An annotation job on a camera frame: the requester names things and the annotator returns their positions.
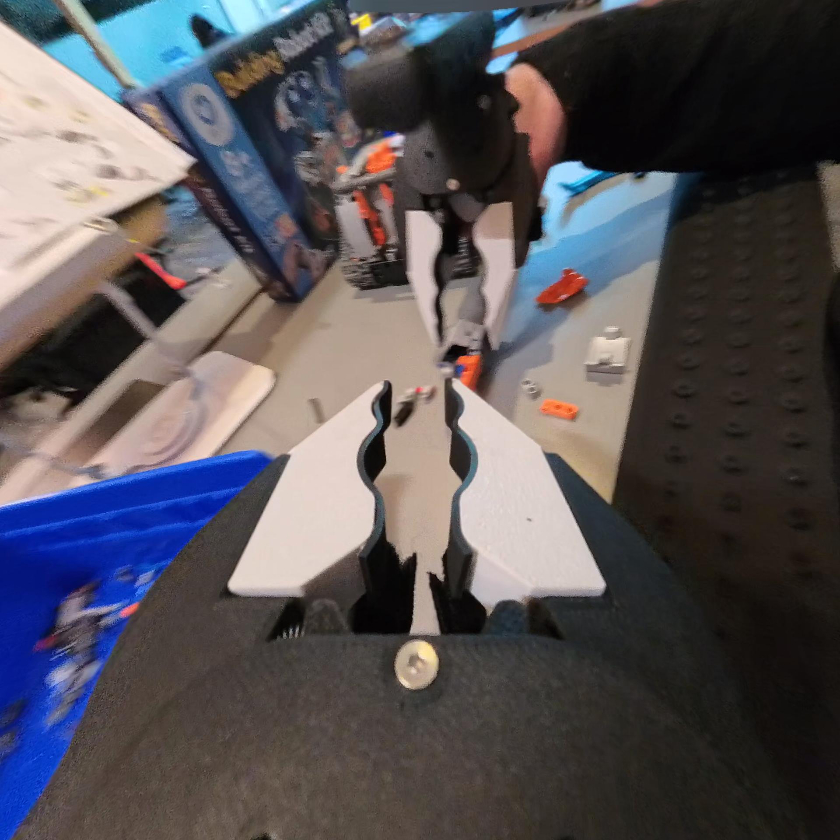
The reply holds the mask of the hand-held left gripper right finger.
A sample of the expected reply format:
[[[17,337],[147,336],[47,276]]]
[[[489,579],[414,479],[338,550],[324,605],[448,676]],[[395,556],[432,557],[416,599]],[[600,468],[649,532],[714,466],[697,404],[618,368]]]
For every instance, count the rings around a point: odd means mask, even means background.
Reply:
[[[444,581],[455,599],[599,598],[606,582],[548,456],[457,379],[445,386],[451,503]]]

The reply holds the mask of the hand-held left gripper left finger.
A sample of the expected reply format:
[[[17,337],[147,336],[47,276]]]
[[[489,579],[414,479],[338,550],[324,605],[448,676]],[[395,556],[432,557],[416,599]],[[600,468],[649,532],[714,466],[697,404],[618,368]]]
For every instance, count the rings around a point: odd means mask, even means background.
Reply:
[[[378,381],[288,454],[227,582],[230,594],[355,605],[387,553],[375,479],[385,465],[392,384]]]

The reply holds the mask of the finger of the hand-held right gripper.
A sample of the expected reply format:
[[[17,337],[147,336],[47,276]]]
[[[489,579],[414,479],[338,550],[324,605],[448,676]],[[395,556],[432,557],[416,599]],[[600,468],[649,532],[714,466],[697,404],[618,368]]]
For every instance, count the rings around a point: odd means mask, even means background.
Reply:
[[[405,222],[406,276],[427,335],[434,347],[441,347],[443,317],[436,267],[443,251],[444,232],[428,211],[407,211]]]
[[[488,205],[474,222],[471,233],[480,257],[481,276],[472,298],[471,317],[467,319],[467,347],[480,351],[487,343],[497,350],[519,273],[513,204]]]

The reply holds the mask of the grey toy motor block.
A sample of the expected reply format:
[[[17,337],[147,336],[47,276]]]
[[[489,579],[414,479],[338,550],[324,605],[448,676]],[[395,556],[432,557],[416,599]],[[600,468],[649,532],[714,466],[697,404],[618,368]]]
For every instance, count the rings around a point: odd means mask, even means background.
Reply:
[[[455,319],[444,321],[436,358],[439,369],[453,371],[457,360],[464,356],[482,357],[488,346],[485,316],[486,302],[480,280],[474,278],[465,288]]]

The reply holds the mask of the person's right hand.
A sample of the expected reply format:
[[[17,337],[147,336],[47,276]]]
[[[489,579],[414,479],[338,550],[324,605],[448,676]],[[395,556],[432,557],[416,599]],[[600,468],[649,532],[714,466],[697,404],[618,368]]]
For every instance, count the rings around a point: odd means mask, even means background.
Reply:
[[[530,162],[542,187],[564,156],[568,124],[563,105],[548,80],[530,65],[513,65],[505,73],[505,83],[518,103],[514,123],[528,137]]]

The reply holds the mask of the orange studded toy piece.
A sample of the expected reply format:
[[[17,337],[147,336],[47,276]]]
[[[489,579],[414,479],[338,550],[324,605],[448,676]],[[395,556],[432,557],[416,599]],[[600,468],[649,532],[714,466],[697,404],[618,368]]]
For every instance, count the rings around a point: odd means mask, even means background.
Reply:
[[[557,307],[580,294],[587,288],[589,282],[588,277],[578,270],[564,268],[560,277],[534,298],[534,303],[540,308]]]

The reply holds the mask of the grey orange toy tracked robot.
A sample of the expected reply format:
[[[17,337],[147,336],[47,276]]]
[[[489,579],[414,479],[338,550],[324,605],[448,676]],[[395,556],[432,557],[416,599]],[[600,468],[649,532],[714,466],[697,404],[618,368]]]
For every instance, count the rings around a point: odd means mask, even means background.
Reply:
[[[395,216],[396,163],[404,137],[388,133],[338,166],[332,182],[339,226],[339,267],[351,287],[370,291],[408,285]]]

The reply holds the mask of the grey curved toy panel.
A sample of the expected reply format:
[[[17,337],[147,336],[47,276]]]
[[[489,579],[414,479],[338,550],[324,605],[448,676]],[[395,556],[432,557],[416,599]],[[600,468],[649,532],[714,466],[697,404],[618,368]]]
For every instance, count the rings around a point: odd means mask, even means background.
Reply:
[[[621,327],[609,325],[591,339],[584,359],[588,374],[624,375],[631,358],[632,341]]]

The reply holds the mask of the blue robot kit box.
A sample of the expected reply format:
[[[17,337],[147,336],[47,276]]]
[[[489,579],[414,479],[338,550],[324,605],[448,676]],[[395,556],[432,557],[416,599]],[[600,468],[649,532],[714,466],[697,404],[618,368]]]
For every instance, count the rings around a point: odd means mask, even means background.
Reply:
[[[348,33],[341,3],[291,2],[123,94],[194,159],[187,188],[275,301],[305,298],[340,250],[331,184],[360,143],[343,98]]]

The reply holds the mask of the blue bin with white tag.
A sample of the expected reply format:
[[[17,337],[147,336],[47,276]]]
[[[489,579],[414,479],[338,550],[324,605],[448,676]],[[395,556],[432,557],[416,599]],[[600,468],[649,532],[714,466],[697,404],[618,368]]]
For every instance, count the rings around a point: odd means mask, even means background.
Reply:
[[[223,455],[81,486],[2,507],[1,837],[11,838],[64,757],[131,612],[166,566],[270,457]],[[72,656],[49,647],[59,604],[93,583],[93,675],[70,711],[49,724]]]

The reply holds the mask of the black dimpled pad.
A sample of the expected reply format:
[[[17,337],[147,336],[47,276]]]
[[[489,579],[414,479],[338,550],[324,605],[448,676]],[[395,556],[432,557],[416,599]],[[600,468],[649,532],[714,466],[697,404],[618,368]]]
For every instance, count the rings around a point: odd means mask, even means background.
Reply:
[[[813,838],[838,838],[829,240],[813,167],[678,179],[613,495],[701,604]]]

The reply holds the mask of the pile of small toy parts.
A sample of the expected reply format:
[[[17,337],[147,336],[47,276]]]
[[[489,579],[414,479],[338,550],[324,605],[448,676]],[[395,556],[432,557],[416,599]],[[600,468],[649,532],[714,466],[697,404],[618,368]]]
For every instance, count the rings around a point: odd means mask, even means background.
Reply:
[[[48,665],[37,684],[47,692],[43,728],[63,725],[77,712],[104,665],[109,635],[123,629],[162,569],[124,565],[74,588],[58,604],[49,630],[34,645],[36,663]]]

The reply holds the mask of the open instruction booklet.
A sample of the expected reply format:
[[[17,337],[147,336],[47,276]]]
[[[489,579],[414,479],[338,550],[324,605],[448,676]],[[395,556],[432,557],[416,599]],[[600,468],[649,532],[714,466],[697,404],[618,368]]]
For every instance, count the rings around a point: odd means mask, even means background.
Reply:
[[[194,159],[1,26],[1,267],[180,182]]]

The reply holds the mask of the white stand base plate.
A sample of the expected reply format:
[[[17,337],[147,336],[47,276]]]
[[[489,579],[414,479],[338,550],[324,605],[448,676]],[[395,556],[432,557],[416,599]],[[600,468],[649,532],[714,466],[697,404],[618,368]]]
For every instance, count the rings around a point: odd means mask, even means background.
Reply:
[[[276,378],[212,346],[257,298],[235,259],[159,328],[114,279],[165,230],[159,197],[93,219],[2,272],[2,372],[94,297],[141,344],[55,422],[2,419],[2,504],[214,455]]]

